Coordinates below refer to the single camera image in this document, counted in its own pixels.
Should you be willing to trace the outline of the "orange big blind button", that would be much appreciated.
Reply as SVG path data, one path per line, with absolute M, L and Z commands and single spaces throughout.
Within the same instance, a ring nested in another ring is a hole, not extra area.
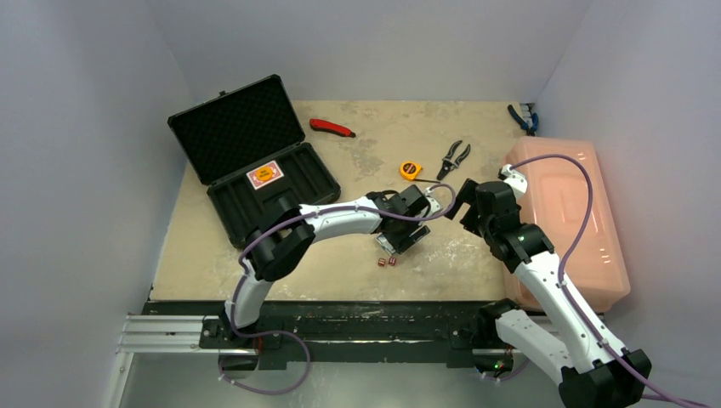
M 263 166 L 256 170 L 254 176 L 260 182 L 267 182 L 273 179 L 276 175 L 276 168 L 274 166 Z

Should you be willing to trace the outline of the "red playing card deck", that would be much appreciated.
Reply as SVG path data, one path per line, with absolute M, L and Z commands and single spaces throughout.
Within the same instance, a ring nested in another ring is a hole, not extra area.
M 285 174 L 281 170 L 278 162 L 273 160 L 246 172 L 246 177 L 250 185 L 255 190 L 260 190 L 263 187 L 284 178 Z

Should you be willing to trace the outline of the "black poker set case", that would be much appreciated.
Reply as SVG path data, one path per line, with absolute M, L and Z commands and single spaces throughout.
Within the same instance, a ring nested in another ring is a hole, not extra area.
M 188 110 L 167 124 L 181 145 L 233 247 L 242 249 L 255 221 L 283 196 L 325 205 L 341 187 L 305 132 L 281 77 L 273 74 Z M 255 190 L 246 172 L 277 161 L 285 177 Z

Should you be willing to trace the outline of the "blue playing card deck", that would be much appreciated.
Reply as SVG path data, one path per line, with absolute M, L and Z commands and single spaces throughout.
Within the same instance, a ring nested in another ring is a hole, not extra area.
M 388 241 L 384 235 L 379 235 L 376 238 L 378 245 L 390 256 L 395 254 L 395 247 Z

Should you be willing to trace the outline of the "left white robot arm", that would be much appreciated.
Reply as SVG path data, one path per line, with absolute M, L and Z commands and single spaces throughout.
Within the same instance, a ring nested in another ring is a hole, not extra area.
M 444 216 L 434 187 L 415 185 L 399 193 L 373 191 L 354 201 L 330 205 L 274 203 L 247 236 L 239 257 L 242 268 L 225 302 L 220 336 L 234 348 L 253 339 L 261 306 L 278 280 L 290 275 L 315 243 L 346 235 L 373 235 L 390 256 L 401 255 L 430 232 L 427 223 Z

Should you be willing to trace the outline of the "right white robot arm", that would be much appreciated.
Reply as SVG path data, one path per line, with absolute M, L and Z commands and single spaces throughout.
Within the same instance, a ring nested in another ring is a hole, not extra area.
M 554 382 L 566 407 L 629 407 L 639 402 L 650 359 L 641 349 L 629 350 L 593 312 L 542 229 L 520 221 L 508 181 L 466 179 L 446 217 L 454 218 L 462 204 L 469 206 L 460 220 L 463 228 L 481 237 L 491 255 L 531 291 L 556 330 L 551 334 L 504 298 L 480 309 L 480 340 L 518 349 Z

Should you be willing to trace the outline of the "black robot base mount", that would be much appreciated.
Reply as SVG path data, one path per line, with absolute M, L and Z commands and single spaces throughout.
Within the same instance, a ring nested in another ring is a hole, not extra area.
M 202 320 L 200 346 L 248 352 L 264 370 L 290 362 L 416 363 L 511 371 L 520 354 L 489 333 L 482 302 L 267 301 L 237 336 L 226 317 Z

